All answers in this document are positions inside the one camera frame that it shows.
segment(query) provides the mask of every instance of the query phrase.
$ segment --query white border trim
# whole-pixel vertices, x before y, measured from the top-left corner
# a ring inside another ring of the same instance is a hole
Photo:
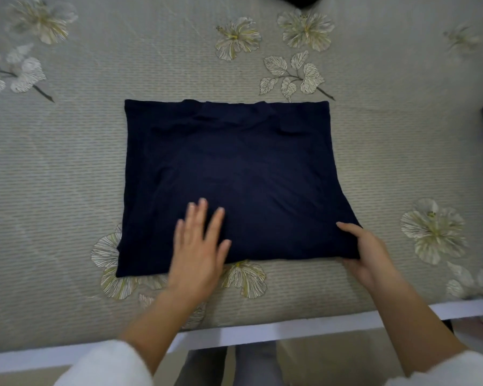
[[[483,316],[483,299],[447,302],[430,307],[442,320]],[[361,331],[382,326],[383,323],[378,312],[368,311],[346,316],[310,318],[272,324],[200,329],[180,332],[168,352]],[[71,365],[99,344],[101,343],[4,352],[0,354],[0,373]]]

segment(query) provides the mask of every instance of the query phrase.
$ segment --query white cloth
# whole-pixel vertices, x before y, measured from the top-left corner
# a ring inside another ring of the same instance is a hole
[[[152,386],[152,376],[136,350],[123,341],[108,341],[81,358],[54,386]],[[385,386],[483,386],[483,355],[466,351],[410,378]]]

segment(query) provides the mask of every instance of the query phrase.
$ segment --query folded garment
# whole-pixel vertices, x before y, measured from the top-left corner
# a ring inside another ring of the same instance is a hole
[[[358,224],[336,176],[328,102],[126,100],[128,140],[116,276],[168,272],[175,223],[206,198],[225,208],[226,262],[358,258],[335,225]]]

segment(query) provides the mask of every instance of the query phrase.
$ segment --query floor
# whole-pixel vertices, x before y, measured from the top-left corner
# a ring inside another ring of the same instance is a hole
[[[475,319],[453,322],[455,333],[471,349],[483,353],[483,328]],[[280,341],[277,354],[287,384],[316,386],[344,384],[379,386],[402,370],[386,331],[354,331]],[[158,386],[172,386],[186,351],[168,354],[155,374]],[[0,386],[51,386],[66,367],[1,374]],[[222,386],[232,385],[234,350],[225,361]]]

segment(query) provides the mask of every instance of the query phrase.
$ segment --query gray pants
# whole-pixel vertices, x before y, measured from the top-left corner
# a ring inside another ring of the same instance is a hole
[[[175,386],[220,386],[227,347],[190,351]],[[233,386],[284,386],[276,342],[236,346]]]

